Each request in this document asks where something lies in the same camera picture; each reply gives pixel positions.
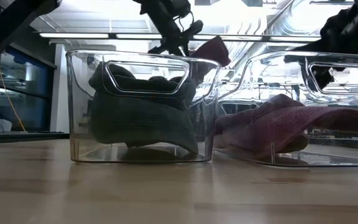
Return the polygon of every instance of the wooden floor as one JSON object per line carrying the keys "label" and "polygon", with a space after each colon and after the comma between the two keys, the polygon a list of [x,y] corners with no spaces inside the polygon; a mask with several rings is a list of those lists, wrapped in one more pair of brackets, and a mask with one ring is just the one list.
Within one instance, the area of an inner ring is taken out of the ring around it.
{"label": "wooden floor", "polygon": [[0,224],[358,223],[358,168],[286,170],[216,154],[78,166],[67,140],[0,144]]}

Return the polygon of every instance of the wooden table surface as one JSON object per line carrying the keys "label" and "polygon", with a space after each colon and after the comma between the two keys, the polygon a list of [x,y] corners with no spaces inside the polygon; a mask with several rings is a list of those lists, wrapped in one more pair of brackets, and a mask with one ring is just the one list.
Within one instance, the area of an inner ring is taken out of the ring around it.
{"label": "wooden table surface", "polygon": [[68,140],[0,144],[0,224],[358,223],[358,168],[76,165]]}

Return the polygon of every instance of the clear plastic bin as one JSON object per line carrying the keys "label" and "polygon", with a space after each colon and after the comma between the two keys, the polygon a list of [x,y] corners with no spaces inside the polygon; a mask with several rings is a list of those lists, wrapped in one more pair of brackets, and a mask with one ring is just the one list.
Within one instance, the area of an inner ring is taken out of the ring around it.
{"label": "clear plastic bin", "polygon": [[218,114],[218,152],[270,166],[358,166],[358,55],[254,57]]}
{"label": "clear plastic bin", "polygon": [[90,50],[66,57],[73,161],[211,160],[218,63]]}

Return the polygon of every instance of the clear plastic container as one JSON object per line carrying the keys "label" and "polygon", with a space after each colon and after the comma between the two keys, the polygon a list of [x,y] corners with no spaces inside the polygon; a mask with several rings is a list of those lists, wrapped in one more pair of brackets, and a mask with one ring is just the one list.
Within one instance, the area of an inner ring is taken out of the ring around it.
{"label": "clear plastic container", "polygon": [[211,160],[218,63],[90,50],[66,57],[73,161]]}
{"label": "clear plastic container", "polygon": [[218,152],[270,166],[358,166],[358,55],[254,57],[218,114]]}

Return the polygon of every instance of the yellow cable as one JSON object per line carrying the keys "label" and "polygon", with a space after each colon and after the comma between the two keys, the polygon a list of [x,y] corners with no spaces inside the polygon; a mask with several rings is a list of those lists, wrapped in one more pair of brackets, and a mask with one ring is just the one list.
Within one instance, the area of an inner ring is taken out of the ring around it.
{"label": "yellow cable", "polygon": [[1,81],[2,81],[2,85],[5,89],[5,94],[7,96],[7,100],[9,101],[9,104],[11,105],[11,108],[13,110],[13,113],[15,114],[17,120],[19,121],[19,124],[20,126],[22,127],[23,131],[25,131],[25,128],[24,128],[24,125],[22,123],[22,120],[20,119],[19,115],[17,115],[17,112],[15,110],[15,107],[13,106],[13,103],[11,101],[11,98],[9,97],[9,94],[7,93],[7,89],[6,89],[6,86],[5,86],[5,81],[4,81],[4,77],[2,76],[2,72],[1,72],[1,68],[0,68],[0,78],[1,78]]}

